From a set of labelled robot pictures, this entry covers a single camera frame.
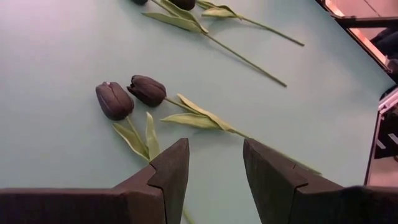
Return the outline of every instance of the tulip leaf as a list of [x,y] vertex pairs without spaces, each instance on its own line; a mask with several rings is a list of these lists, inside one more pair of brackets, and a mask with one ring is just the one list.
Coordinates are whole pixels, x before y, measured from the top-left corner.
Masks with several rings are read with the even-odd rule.
[[199,23],[198,19],[196,19],[196,17],[191,12],[179,8],[178,6],[176,6],[175,4],[173,4],[172,2],[170,2],[168,0],[161,0],[160,3],[163,7],[165,7],[165,9],[169,13],[171,13],[171,15],[182,18],[182,19],[186,19],[188,21],[192,21],[197,25],[197,27],[199,27],[201,29],[202,32],[204,32],[206,34],[209,33],[209,31]]
[[220,129],[220,126],[205,115],[194,113],[174,114],[161,119],[163,122],[172,122],[177,124],[186,124],[196,128]]
[[118,123],[114,123],[113,128],[127,142],[130,148],[136,154],[149,161],[149,155],[147,153],[146,146],[141,144],[141,138],[136,133],[128,130]]
[[224,130],[224,131],[232,131],[234,130],[234,128],[229,125],[228,123],[224,122],[223,120],[219,119],[219,117],[217,117],[216,115],[210,113],[209,111],[206,111],[202,108],[200,108],[199,106],[197,106],[196,104],[192,103],[190,100],[188,100],[186,97],[184,97],[181,94],[177,94],[177,96],[180,98],[180,100],[187,106],[189,106],[190,108],[194,109],[195,111],[206,115],[207,117],[209,117],[212,121],[214,121],[216,124],[218,124],[218,126]]
[[147,112],[146,138],[149,151],[149,160],[155,159],[160,154],[159,143],[157,141],[154,118]]
[[143,12],[142,14],[144,16],[156,19],[160,22],[165,22],[165,23],[171,24],[173,26],[177,26],[181,29],[189,30],[191,32],[201,33],[200,27],[198,27],[194,22],[186,20],[186,19],[168,16],[168,15],[156,13],[156,12]]
[[197,0],[197,5],[202,9],[211,9],[212,7],[217,7],[215,4],[208,1]]
[[220,18],[236,18],[235,14],[229,10],[214,7],[203,11],[201,16],[220,17]]

